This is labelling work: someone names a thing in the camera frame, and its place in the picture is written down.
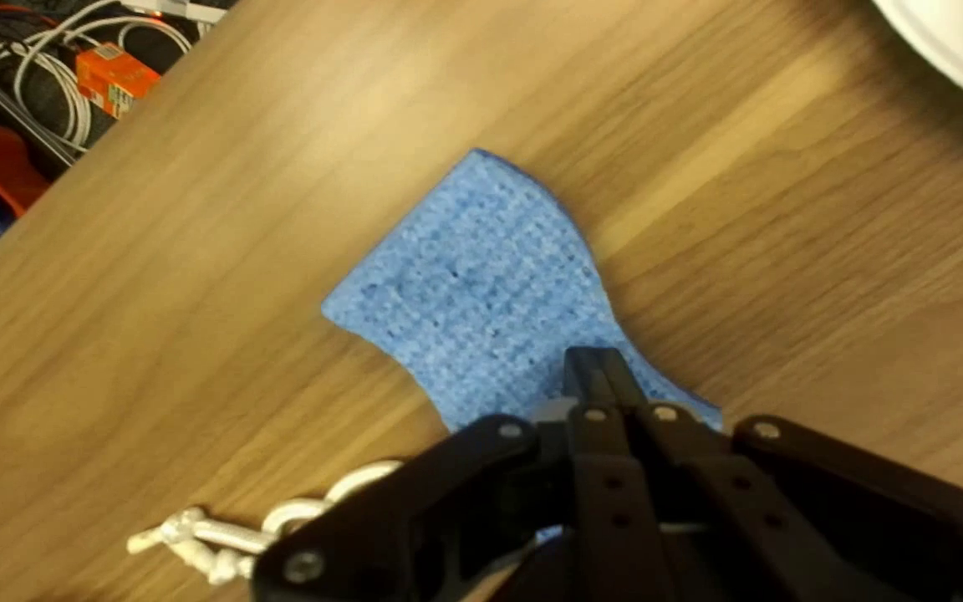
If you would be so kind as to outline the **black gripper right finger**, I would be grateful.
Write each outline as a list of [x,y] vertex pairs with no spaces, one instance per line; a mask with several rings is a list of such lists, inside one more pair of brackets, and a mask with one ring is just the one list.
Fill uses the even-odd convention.
[[963,490],[776,415],[720,434],[611,347],[566,364],[577,599],[963,602]]

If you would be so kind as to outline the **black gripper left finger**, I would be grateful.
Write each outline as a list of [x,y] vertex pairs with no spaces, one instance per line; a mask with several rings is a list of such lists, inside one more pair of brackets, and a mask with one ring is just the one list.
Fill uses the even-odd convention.
[[491,415],[258,557],[254,602],[457,602],[557,518],[554,430]]

